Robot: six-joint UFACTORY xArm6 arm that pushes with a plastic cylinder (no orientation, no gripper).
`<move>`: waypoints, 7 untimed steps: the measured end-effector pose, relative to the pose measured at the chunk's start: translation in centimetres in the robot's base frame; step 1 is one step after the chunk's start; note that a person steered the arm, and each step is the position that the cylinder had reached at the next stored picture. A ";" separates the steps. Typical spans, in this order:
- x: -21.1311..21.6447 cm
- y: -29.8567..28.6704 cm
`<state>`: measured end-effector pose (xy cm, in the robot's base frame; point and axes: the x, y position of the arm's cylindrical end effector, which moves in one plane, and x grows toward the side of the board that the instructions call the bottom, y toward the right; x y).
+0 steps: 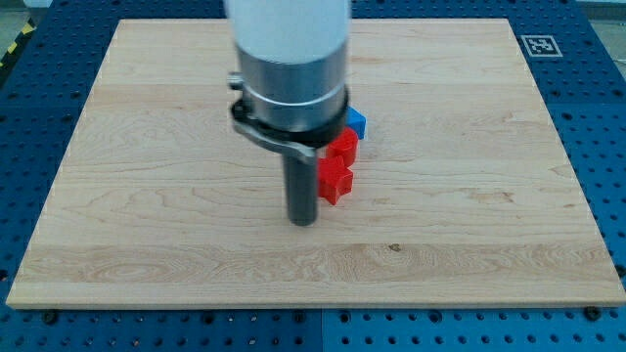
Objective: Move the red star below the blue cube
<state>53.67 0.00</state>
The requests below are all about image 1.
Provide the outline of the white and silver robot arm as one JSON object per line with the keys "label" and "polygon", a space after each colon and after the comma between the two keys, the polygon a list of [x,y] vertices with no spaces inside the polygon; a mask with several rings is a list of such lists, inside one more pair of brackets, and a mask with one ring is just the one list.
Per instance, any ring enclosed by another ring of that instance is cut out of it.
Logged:
{"label": "white and silver robot arm", "polygon": [[343,130],[351,7],[340,0],[226,0],[239,69],[234,129],[280,154],[287,213],[297,226],[318,216],[318,151]]}

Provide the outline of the black and grey tool clamp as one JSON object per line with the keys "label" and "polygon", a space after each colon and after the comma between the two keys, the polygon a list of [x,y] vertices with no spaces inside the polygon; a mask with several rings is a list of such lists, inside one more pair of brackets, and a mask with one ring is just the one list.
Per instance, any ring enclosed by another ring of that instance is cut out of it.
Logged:
{"label": "black and grey tool clamp", "polygon": [[228,84],[242,93],[231,105],[234,129],[270,152],[308,164],[344,129],[349,93],[343,86],[328,97],[283,104],[258,98],[239,72],[229,74]]}

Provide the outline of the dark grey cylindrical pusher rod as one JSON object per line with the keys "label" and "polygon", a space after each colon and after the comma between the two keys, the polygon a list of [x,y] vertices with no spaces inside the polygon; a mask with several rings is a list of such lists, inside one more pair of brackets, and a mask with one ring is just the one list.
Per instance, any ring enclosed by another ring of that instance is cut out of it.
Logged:
{"label": "dark grey cylindrical pusher rod", "polygon": [[290,221],[296,226],[313,224],[318,215],[317,160],[303,162],[284,156],[283,170]]}

